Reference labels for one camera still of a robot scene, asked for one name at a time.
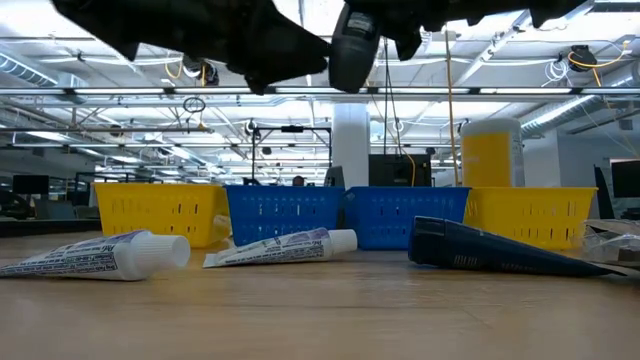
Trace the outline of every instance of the yellow container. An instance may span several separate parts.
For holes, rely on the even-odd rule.
[[[546,250],[574,248],[595,188],[474,188],[464,223]]]
[[[230,233],[227,192],[220,186],[96,183],[105,235],[150,230],[183,235],[193,248],[223,240]]]

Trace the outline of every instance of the white container lid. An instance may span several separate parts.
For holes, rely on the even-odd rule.
[[[358,250],[358,236],[353,230],[329,230],[333,255]]]
[[[131,245],[136,267],[146,273],[185,267],[191,256],[189,241],[179,235],[137,236]]]

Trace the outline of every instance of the wooden table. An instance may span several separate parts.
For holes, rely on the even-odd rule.
[[[95,234],[0,239],[0,265]],[[428,270],[403,253],[0,280],[0,359],[638,358],[640,282]]]

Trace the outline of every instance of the computer monitor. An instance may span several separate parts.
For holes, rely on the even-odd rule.
[[[13,193],[20,195],[49,194],[49,176],[14,175]]]
[[[613,196],[617,198],[640,197],[640,161],[612,161]]]
[[[432,186],[431,155],[411,155],[414,186]],[[405,155],[369,155],[369,186],[411,186],[413,165]]]

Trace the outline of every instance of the white toothpaste tube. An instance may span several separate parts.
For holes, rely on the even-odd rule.
[[[357,249],[358,238],[353,230],[320,228],[208,254],[202,267],[326,261]]]
[[[184,267],[190,255],[189,242],[183,236],[154,235],[142,230],[62,246],[0,267],[0,277],[137,281],[157,271]]]

